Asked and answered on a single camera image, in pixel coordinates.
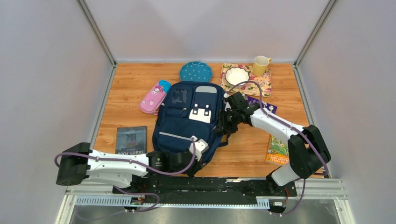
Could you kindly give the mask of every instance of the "white bowl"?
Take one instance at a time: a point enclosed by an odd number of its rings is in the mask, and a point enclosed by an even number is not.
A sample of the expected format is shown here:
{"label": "white bowl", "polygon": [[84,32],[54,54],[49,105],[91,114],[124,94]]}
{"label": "white bowl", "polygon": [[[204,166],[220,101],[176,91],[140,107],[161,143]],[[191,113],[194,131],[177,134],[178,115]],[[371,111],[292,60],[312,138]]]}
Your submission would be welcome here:
{"label": "white bowl", "polygon": [[[248,80],[249,80],[249,73],[242,68],[239,68],[239,67],[238,68],[230,68],[226,72],[226,81],[230,85],[235,86],[238,83],[248,81]],[[244,86],[245,84],[246,83],[240,84],[240,85],[238,85],[238,87]]]}

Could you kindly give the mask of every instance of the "floral placemat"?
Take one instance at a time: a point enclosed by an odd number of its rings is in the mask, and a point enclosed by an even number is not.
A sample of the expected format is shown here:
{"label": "floral placemat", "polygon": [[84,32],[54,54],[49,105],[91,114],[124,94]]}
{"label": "floral placemat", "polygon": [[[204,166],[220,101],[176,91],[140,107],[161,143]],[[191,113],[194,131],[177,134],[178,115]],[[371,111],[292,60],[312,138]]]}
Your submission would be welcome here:
{"label": "floral placemat", "polygon": [[[230,68],[242,68],[246,70],[249,74],[249,80],[257,82],[261,86],[262,96],[270,97],[272,93],[272,74],[271,70],[267,69],[263,76],[257,77],[253,74],[253,67],[251,65],[243,65],[243,64],[229,64],[224,63],[223,68],[221,69],[221,78],[219,86],[223,87],[223,89],[227,92],[231,89],[231,85],[226,81],[226,72]],[[233,89],[233,92],[240,91],[246,95],[259,96],[260,91],[259,88],[253,83],[247,83],[242,87],[237,87]]]}

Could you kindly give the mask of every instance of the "pink pencil case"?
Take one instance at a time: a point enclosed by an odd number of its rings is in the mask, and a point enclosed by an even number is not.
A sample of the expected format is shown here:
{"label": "pink pencil case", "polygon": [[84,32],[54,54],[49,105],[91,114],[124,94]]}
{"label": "pink pencil case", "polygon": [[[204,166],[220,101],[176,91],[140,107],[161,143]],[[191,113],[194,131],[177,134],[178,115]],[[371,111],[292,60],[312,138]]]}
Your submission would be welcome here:
{"label": "pink pencil case", "polygon": [[139,108],[145,113],[155,113],[170,89],[171,84],[165,80],[160,80],[151,88],[147,95],[140,102]]}

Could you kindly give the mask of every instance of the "dark book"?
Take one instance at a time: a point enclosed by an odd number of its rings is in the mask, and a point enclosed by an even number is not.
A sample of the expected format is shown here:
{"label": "dark book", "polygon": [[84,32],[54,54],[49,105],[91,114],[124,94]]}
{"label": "dark book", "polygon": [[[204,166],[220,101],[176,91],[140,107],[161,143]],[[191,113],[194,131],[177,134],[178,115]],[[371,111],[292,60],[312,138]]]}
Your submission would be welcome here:
{"label": "dark book", "polygon": [[147,153],[147,126],[117,128],[115,153],[126,155]]}

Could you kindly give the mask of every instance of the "gray floor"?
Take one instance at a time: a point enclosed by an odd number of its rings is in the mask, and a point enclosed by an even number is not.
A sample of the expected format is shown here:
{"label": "gray floor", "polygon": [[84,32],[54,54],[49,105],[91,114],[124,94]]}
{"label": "gray floor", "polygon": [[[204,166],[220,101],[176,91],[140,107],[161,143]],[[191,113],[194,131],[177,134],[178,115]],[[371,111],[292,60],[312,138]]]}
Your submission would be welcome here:
{"label": "gray floor", "polygon": [[[286,211],[292,209],[295,200],[289,200]],[[84,218],[96,218],[122,210],[120,207],[86,206],[76,208]],[[275,217],[267,211],[253,209],[178,209],[158,208],[143,213],[122,213],[97,221],[72,218],[71,224],[339,224],[332,200],[304,200],[300,207],[288,216]]]}

